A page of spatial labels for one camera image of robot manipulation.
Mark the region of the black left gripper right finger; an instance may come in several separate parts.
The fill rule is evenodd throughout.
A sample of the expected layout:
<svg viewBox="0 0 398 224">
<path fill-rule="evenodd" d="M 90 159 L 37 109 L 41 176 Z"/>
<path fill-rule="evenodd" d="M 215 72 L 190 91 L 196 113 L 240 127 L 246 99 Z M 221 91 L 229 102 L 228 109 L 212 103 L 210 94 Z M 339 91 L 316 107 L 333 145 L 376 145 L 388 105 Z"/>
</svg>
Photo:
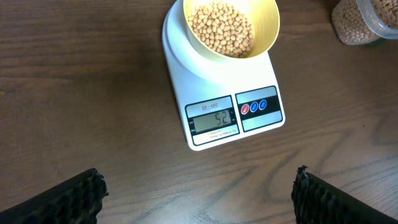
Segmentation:
<svg viewBox="0 0 398 224">
<path fill-rule="evenodd" d="M 296 223 L 397 224 L 397 220 L 306 171 L 297 169 L 291 199 Z"/>
</svg>

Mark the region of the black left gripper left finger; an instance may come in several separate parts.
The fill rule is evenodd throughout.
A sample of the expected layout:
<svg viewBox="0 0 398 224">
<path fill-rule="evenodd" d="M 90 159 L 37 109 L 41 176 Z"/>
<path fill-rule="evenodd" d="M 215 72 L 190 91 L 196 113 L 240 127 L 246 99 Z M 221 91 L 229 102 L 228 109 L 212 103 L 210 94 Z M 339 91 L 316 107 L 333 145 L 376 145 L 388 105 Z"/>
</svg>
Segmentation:
<svg viewBox="0 0 398 224">
<path fill-rule="evenodd" d="M 103 175 L 91 168 L 2 211 L 1 223 L 96 224 L 106 196 Z"/>
</svg>

